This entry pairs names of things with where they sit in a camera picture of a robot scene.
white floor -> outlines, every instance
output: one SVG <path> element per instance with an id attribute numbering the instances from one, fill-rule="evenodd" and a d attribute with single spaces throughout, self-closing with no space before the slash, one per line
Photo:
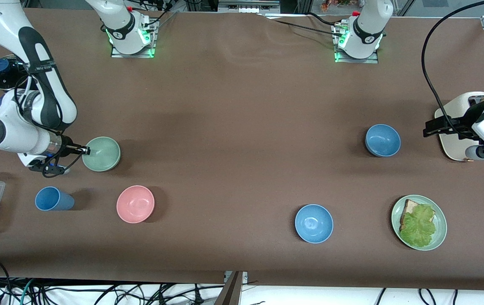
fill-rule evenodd
<path id="1" fill-rule="evenodd" d="M 122 289 L 131 289 L 134 286 L 122 286 Z M 149 297 L 159 285 L 143 286 L 144 295 Z M 66 286 L 69 289 L 106 289 L 108 286 Z M 182 291 L 191 290 L 193 284 L 178 284 L 165 293 L 176 295 Z M 211 299 L 220 293 L 220 288 L 201 291 L 203 299 Z M 327 288 L 327 287 L 297 287 L 297 286 L 244 286 L 240 305 L 375 305 L 381 288 Z M 451 305 L 453 290 L 432 289 L 437 305 Z M 50 298 L 58 305 L 92 305 L 101 293 L 69 292 L 55 290 L 48 293 Z M 186 295 L 193 299 L 194 294 Z M 430 297 L 423 293 L 431 304 Z M 112 305 L 116 299 L 115 293 L 106 295 L 98 305 Z M 185 305 L 186 298 L 178 297 L 171 300 L 169 305 Z M 456 300 L 457 305 L 484 305 L 484 291 L 460 290 Z M 119 305 L 138 305 L 139 300 L 128 297 Z M 381 299 L 380 305 L 423 305 L 416 289 L 388 288 Z M 8 305 L 6 299 L 2 305 Z"/>

blue lid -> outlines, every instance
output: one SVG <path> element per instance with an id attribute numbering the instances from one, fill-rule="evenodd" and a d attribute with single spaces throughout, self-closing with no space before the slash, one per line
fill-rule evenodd
<path id="1" fill-rule="evenodd" d="M 0 72 L 8 71 L 10 62 L 6 58 L 0 58 Z"/>

blue bowl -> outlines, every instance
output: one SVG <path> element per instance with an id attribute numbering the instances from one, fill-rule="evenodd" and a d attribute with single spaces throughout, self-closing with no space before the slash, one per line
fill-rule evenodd
<path id="1" fill-rule="evenodd" d="M 296 213 L 294 227 L 304 241 L 319 244 L 331 236 L 334 222 L 329 211 L 322 206 L 307 205 Z"/>
<path id="2" fill-rule="evenodd" d="M 394 128 L 377 124 L 366 133 L 366 148 L 378 157 L 390 157 L 400 150 L 400 135 Z"/>

blue cup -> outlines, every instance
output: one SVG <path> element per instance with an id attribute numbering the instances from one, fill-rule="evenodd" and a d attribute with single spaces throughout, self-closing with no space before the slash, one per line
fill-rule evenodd
<path id="1" fill-rule="evenodd" d="M 48 186 L 37 193 L 35 206 L 41 211 L 66 211 L 74 206 L 74 198 L 56 187 Z"/>

black strap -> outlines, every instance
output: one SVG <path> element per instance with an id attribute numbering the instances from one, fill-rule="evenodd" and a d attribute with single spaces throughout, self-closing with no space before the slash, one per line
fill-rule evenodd
<path id="1" fill-rule="evenodd" d="M 35 73 L 51 71 L 52 68 L 54 67 L 57 67 L 57 66 L 55 65 L 55 60 L 53 59 L 41 60 L 41 61 L 30 61 L 27 72 L 30 75 L 33 75 Z"/>
<path id="2" fill-rule="evenodd" d="M 379 36 L 381 36 L 381 33 L 383 33 L 383 30 L 381 30 L 379 33 L 368 33 L 363 31 L 358 25 L 358 18 L 356 18 L 353 22 L 353 29 L 356 35 L 360 37 L 360 40 L 362 40 L 362 43 L 364 44 L 373 43 L 376 39 L 379 38 Z"/>
<path id="3" fill-rule="evenodd" d="M 108 31 L 108 33 L 110 33 L 110 36 L 112 36 L 117 40 L 125 39 L 127 34 L 130 33 L 135 27 L 135 16 L 133 14 L 129 14 L 129 15 L 131 15 L 131 20 L 129 21 L 129 23 L 127 23 L 127 25 L 125 25 L 125 27 L 122 27 L 120 29 L 110 29 L 105 25 L 105 28 Z"/>

